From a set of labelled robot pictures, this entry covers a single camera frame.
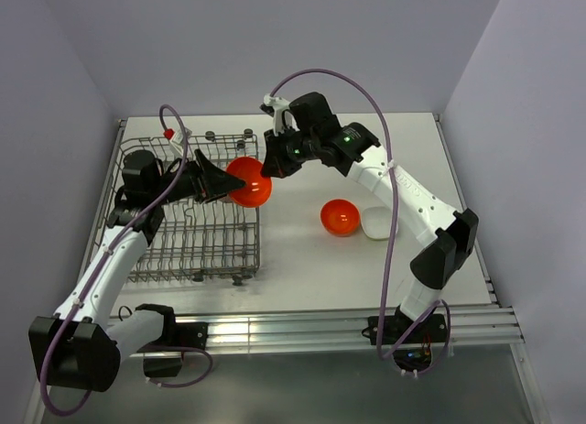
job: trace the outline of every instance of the red bowl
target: red bowl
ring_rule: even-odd
[[[360,225],[360,212],[347,200],[331,200],[321,208],[321,223],[336,236],[353,234]]]
[[[259,207],[266,203],[273,190],[273,182],[260,175],[263,164],[256,158],[239,157],[230,162],[226,172],[246,181],[242,189],[228,195],[236,204],[243,207]]]

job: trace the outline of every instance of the metal frame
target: metal frame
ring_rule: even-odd
[[[523,342],[511,308],[486,305],[454,307],[450,311],[451,344],[454,346]],[[246,316],[180,316],[177,322],[208,322],[206,349],[214,354],[337,352],[374,350],[361,330],[367,326],[366,319],[375,315],[377,310],[313,311]]]

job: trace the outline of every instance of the metal wire basket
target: metal wire basket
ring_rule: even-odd
[[[258,141],[251,130],[239,135],[216,135],[208,131],[205,136],[192,136],[191,158],[196,148],[221,169],[238,157],[258,158]],[[165,169],[176,158],[164,137],[133,138],[120,144],[95,245],[102,240],[105,220],[114,207],[115,192],[122,186],[122,160],[138,149],[151,151],[161,159]],[[163,207],[165,220],[130,273],[130,282],[202,282],[206,277],[231,277],[239,285],[254,276],[260,265],[258,209],[246,209],[227,200],[200,204],[193,199]]]

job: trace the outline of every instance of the metal bracket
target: metal bracket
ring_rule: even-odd
[[[378,324],[378,316],[368,318],[368,327],[364,328],[363,337],[370,339],[370,344],[376,346],[376,327]],[[397,316],[385,316],[385,326],[383,331],[383,344],[394,344],[403,335],[407,329],[402,324]],[[404,344],[419,344],[421,345],[429,335],[429,340],[432,343],[444,343],[448,338],[448,330],[446,329],[446,322],[443,314],[432,314],[428,317],[425,323],[417,326],[413,332],[405,339]]]
[[[205,350],[208,340],[208,323],[204,321],[184,322],[175,325],[175,333],[168,346],[180,346]],[[143,372],[149,378],[174,377],[183,366],[183,355],[160,354],[145,357]]]

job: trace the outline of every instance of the cable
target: cable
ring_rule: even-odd
[[[128,316],[132,316],[132,310],[130,310],[130,308],[128,308],[126,305],[121,305],[120,308],[118,309],[118,319],[120,321],[124,321],[124,319],[122,318],[122,310],[126,309],[128,311]]]
[[[120,231],[120,233],[114,238],[114,240],[110,243],[110,245],[108,245],[107,250],[110,252],[112,252],[118,246],[118,244],[120,244],[120,241],[122,241],[122,239],[124,238],[126,233],[128,233],[128,231],[131,230],[132,227],[134,227],[134,225],[141,218],[143,218],[143,216],[145,216],[147,213],[152,211],[156,206],[158,206],[165,199],[165,197],[167,197],[167,195],[173,190],[173,188],[175,187],[175,185],[179,181],[179,177],[181,176],[181,173],[183,172],[183,169],[185,168],[185,165],[187,164],[187,156],[188,156],[188,152],[189,152],[189,143],[188,143],[189,137],[187,134],[187,130],[185,129],[185,125],[183,124],[183,121],[181,120],[181,117],[179,116],[179,113],[175,110],[175,108],[173,108],[171,105],[168,105],[165,103],[165,104],[161,105],[161,107],[158,110],[158,118],[159,118],[161,125],[163,126],[164,129],[168,129],[167,124],[165,123],[165,118],[163,117],[163,113],[165,113],[165,110],[169,110],[171,112],[171,114],[175,117],[175,119],[177,119],[181,133],[183,134],[183,155],[181,158],[181,163],[179,165],[179,169],[177,171],[177,175],[171,181],[171,183],[168,185],[168,187],[165,190],[163,190],[161,192],[161,194],[153,200],[153,202],[151,202],[149,205],[147,205],[147,207],[145,209],[143,209],[141,212],[139,212],[138,215],[135,216],[130,221],[130,223],[128,223],[122,229],[122,231]],[[98,276],[100,276],[100,273],[102,272],[103,267],[105,266],[109,257],[110,257],[109,253],[107,251],[104,251],[102,254],[102,257],[98,261],[95,269],[93,270],[92,274],[88,278],[88,281],[81,289],[79,297],[74,302],[74,304],[71,306],[71,310],[70,310],[69,314],[65,317],[65,320],[60,325],[59,329],[57,330],[57,333],[53,337],[53,340],[51,341],[49,348],[47,349],[47,353],[45,353],[45,358],[43,360],[43,365],[41,366],[40,378],[39,378],[40,396],[41,396],[41,399],[43,400],[43,403],[45,404],[45,407],[47,408],[47,410],[49,412],[51,412],[53,415],[57,415],[59,417],[68,417],[70,415],[73,415],[75,412],[77,412],[80,408],[83,407],[83,405],[86,403],[86,401],[88,400],[88,398],[90,397],[90,394],[92,392],[92,391],[88,390],[85,393],[85,395],[83,396],[83,398],[81,399],[80,403],[77,406],[75,406],[74,408],[70,408],[68,410],[62,410],[62,409],[57,408],[51,402],[51,399],[49,397],[48,383],[47,383],[48,378],[49,378],[49,365],[50,365],[50,361],[53,357],[53,354],[55,353],[55,349],[57,348],[57,344],[60,342],[61,337],[63,336],[63,333],[65,332],[65,330],[67,329],[67,327],[71,323],[73,317],[75,317],[75,314],[79,310],[80,306],[85,301],[85,298],[87,297],[88,293],[90,292],[90,289],[92,288],[92,286],[95,283]]]
[[[304,74],[311,74],[311,73],[328,74],[330,76],[333,76],[334,78],[341,79],[345,82],[348,82],[350,85],[352,85],[352,87],[354,87],[356,90],[358,90],[368,100],[370,105],[373,106],[374,111],[376,112],[376,115],[378,116],[378,119],[380,120],[381,125],[383,127],[383,132],[385,134],[386,158],[387,158],[387,162],[389,165],[388,175],[390,177],[391,188],[393,190],[393,211],[392,211],[392,216],[391,216],[390,234],[388,237],[388,244],[386,247],[385,271],[384,271],[384,275],[383,275],[383,287],[381,290],[381,302],[380,302],[380,308],[378,311],[378,323],[376,326],[376,328],[377,328],[376,352],[378,353],[378,357],[381,360],[389,360],[393,356],[393,352],[396,351],[396,349],[403,343],[403,341],[406,339],[406,337],[408,337],[408,335],[422,321],[424,321],[428,317],[428,315],[431,314],[431,312],[434,309],[436,309],[438,307],[438,305],[440,304],[440,301],[437,300],[436,303],[434,303],[431,307],[429,307],[429,309],[427,309],[423,314],[421,314],[411,324],[411,326],[407,329],[407,331],[399,338],[399,340],[397,340],[397,342],[391,347],[391,349],[389,349],[386,353],[383,352],[383,334],[384,334],[385,313],[386,313],[386,294],[388,292],[388,284],[389,284],[389,280],[390,280],[390,276],[391,276],[391,259],[393,257],[393,250],[395,248],[396,223],[397,223],[397,219],[398,219],[398,208],[399,208],[398,187],[396,184],[395,168],[392,164],[393,151],[391,148],[391,135],[388,131],[388,125],[386,124],[385,116],[383,115],[383,112],[381,111],[380,107],[378,106],[378,104],[374,100],[373,96],[371,96],[358,82],[353,81],[349,77],[344,76],[343,74],[341,74],[337,71],[332,71],[332,70],[327,70],[327,69],[306,69],[306,70],[302,70],[302,71],[297,71],[297,72],[287,76],[283,81],[278,83],[277,86],[270,93],[270,95],[275,96],[275,94],[277,94],[277,92],[286,83],[292,81],[293,79],[296,79],[299,76],[302,76]],[[438,357],[438,360],[443,358],[443,355],[446,353],[446,351],[448,349],[448,344],[450,341],[450,309],[448,307],[448,304],[445,302],[445,300],[442,300],[441,303],[443,303],[444,307],[446,308],[446,317],[448,318],[448,320],[447,320],[447,322],[448,322],[448,339],[446,340],[444,347],[441,350],[441,353]],[[428,369],[419,372],[419,374],[426,373],[432,367],[435,367],[435,363],[430,365]]]

